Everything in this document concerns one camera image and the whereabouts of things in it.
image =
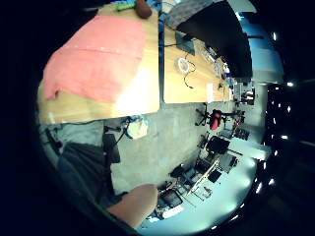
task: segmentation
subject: paper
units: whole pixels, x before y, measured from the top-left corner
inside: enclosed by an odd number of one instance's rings
[[[208,103],[214,101],[214,84],[207,83],[207,100]]]

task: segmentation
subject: person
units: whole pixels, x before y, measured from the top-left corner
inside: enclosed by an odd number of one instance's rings
[[[136,229],[158,204],[158,188],[154,184],[143,184],[124,195],[113,195],[110,191],[110,169],[103,165],[104,155],[101,147],[87,144],[68,143],[58,161],[58,171],[73,193],[83,197],[97,208],[106,210]],[[91,213],[90,207],[77,204],[85,213]]]
[[[140,185],[122,197],[122,200],[106,210],[137,228],[156,208],[158,189],[153,184]]]

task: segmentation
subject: monitor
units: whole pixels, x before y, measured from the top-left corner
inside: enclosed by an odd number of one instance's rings
[[[248,38],[226,1],[204,8],[176,29],[204,41],[227,63],[238,82],[251,81],[253,72]]]

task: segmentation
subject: pink towel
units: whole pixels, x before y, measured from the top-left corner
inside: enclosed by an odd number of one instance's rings
[[[145,43],[140,22],[94,17],[52,54],[43,74],[45,98],[62,90],[115,102],[132,84]]]

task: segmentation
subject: table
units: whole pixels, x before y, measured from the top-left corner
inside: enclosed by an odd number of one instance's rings
[[[147,19],[140,19],[134,9],[116,12],[115,5],[98,10],[99,15],[121,16],[142,22],[147,35],[144,57],[139,66],[135,83],[115,103],[85,98],[60,91],[54,100],[43,96],[43,82],[38,88],[39,122],[42,124],[75,123],[92,120],[124,117],[159,110],[158,90],[158,12]]]
[[[193,193],[200,184],[202,184],[205,180],[207,180],[209,174],[211,171],[214,171],[220,164],[220,160],[216,159],[214,163],[208,168],[208,170],[196,181],[196,183],[193,185],[193,187],[189,190],[187,195]]]
[[[165,26],[164,44],[169,45],[176,43],[175,30]],[[231,90],[225,84],[224,89],[219,88],[222,82],[217,78],[215,67],[212,62],[207,62],[196,50],[202,42],[194,40],[196,55],[189,54],[187,60],[196,65],[196,71],[187,76],[187,84],[193,89],[185,86],[184,74],[181,74],[175,68],[175,61],[179,57],[185,57],[186,52],[178,49],[176,46],[164,48],[164,91],[163,99],[165,103],[185,103],[185,102],[205,102],[208,100],[207,84],[213,84],[214,101],[232,100]]]

